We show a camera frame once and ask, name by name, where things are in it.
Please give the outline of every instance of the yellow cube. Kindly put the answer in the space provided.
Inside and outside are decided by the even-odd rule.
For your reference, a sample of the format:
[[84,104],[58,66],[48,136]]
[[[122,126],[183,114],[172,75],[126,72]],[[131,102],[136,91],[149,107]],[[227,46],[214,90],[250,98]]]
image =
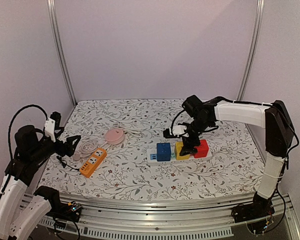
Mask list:
[[174,146],[174,154],[175,154],[175,159],[177,160],[187,160],[190,158],[190,154],[185,155],[185,156],[180,156],[180,152],[182,147],[184,146],[184,143],[182,141],[178,141],[175,143]]

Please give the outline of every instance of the floral tablecloth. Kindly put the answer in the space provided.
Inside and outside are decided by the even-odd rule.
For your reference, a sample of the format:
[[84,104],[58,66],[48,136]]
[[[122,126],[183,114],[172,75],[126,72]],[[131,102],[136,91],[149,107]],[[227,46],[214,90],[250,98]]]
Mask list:
[[[187,164],[148,166],[147,149],[156,143],[180,139],[163,138],[180,111],[182,99],[87,100],[75,107],[60,139],[81,135],[81,143],[105,141],[104,134],[118,122],[129,129],[142,129],[141,137],[126,134],[124,142],[108,150],[108,155],[90,178],[63,168],[53,155],[39,186],[61,193],[109,199],[158,201],[215,198],[254,192],[264,164],[246,126],[218,121],[219,129],[204,133],[212,159]],[[176,123],[191,122],[183,113]],[[80,168],[87,158],[67,163]]]

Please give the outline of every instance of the blue cube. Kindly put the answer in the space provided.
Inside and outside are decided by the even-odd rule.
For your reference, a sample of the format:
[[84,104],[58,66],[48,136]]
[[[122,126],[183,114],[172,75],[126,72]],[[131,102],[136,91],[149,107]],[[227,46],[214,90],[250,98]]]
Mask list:
[[170,143],[157,143],[156,144],[156,160],[158,162],[169,162],[171,160]]

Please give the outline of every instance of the white wall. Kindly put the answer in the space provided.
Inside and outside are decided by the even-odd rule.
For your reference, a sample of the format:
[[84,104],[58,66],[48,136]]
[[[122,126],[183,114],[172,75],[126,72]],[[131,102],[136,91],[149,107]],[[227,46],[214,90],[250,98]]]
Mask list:
[[[265,2],[261,34],[245,100],[283,100],[300,138],[300,0]],[[264,132],[254,128],[264,147]],[[290,154],[290,168],[281,183],[300,222],[300,146]]]
[[[58,111],[65,119],[72,109],[47,1],[0,0],[0,185],[10,160],[8,126],[15,112],[27,104],[38,104],[48,114]],[[12,142],[20,127],[32,124],[42,128],[44,122],[39,110],[26,110],[15,121]]]
[[256,0],[56,1],[78,100],[237,96]]

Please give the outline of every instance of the pink disc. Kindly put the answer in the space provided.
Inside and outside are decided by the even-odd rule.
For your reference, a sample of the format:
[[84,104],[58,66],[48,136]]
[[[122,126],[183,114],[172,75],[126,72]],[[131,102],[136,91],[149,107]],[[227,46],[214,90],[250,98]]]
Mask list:
[[107,131],[104,137],[108,144],[117,145],[125,140],[125,133],[120,128],[113,128]]

